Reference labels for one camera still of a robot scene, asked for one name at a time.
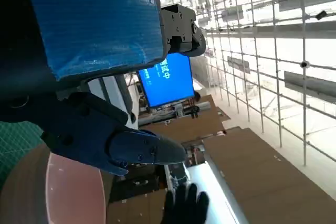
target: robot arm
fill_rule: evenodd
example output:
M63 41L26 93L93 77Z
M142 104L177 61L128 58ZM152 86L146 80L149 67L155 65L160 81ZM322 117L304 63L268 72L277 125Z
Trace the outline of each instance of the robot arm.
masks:
M0 121L30 121L55 154L124 175L127 163L184 161L180 144L125 126L128 115L91 93L55 92L97 77L205 51L195 13L159 0L4 0Z

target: green cutting mat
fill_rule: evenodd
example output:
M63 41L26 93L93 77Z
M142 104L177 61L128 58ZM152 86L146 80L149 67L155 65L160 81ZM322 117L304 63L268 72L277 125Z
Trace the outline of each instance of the green cutting mat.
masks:
M0 122L0 191L17 162L32 148L42 143L42 130L28 122Z

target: gloved hand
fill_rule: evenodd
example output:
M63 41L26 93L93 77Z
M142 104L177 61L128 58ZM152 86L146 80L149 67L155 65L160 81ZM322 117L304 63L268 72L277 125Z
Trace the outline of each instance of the gloved hand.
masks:
M197 196L197 186L191 184L186 196L186 186L180 185L174 196L166 194L161 224L204 224L209 206L209 197L205 192Z

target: monitor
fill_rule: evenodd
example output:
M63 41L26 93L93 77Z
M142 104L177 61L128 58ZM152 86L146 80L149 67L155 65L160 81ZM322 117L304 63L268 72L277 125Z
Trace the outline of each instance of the monitor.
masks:
M161 63L139 71L149 107L194 96L190 60L179 53L169 54Z

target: blue plastic wrap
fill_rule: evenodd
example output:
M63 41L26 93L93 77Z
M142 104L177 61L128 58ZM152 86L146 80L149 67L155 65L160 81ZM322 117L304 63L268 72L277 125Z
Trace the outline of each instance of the blue plastic wrap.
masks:
M162 58L155 0L31 0L56 79Z

